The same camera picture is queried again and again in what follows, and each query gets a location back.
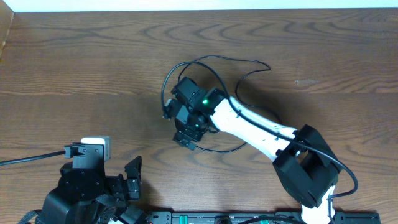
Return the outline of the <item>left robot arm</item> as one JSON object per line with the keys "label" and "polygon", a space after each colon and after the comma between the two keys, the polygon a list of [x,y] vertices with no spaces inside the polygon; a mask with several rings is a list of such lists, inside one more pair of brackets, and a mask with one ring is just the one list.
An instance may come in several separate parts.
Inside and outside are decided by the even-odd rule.
{"label": "left robot arm", "polygon": [[145,213],[130,205],[141,196],[142,157],[125,165],[126,175],[107,176],[103,144],[73,143],[64,147],[72,161],[60,169],[61,178],[41,209],[27,212],[27,223],[144,223]]}

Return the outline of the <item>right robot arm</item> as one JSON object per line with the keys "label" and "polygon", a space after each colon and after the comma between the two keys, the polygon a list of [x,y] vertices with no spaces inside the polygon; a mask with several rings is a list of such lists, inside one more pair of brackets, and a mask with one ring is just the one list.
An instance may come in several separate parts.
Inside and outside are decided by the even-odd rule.
{"label": "right robot arm", "polygon": [[220,89],[201,89],[183,78],[164,105],[177,132],[174,141],[193,150],[214,128],[240,138],[271,161],[283,188],[302,206],[305,223],[330,223],[335,211],[327,198],[333,193],[341,168],[320,133],[305,125],[295,129],[250,111]]}

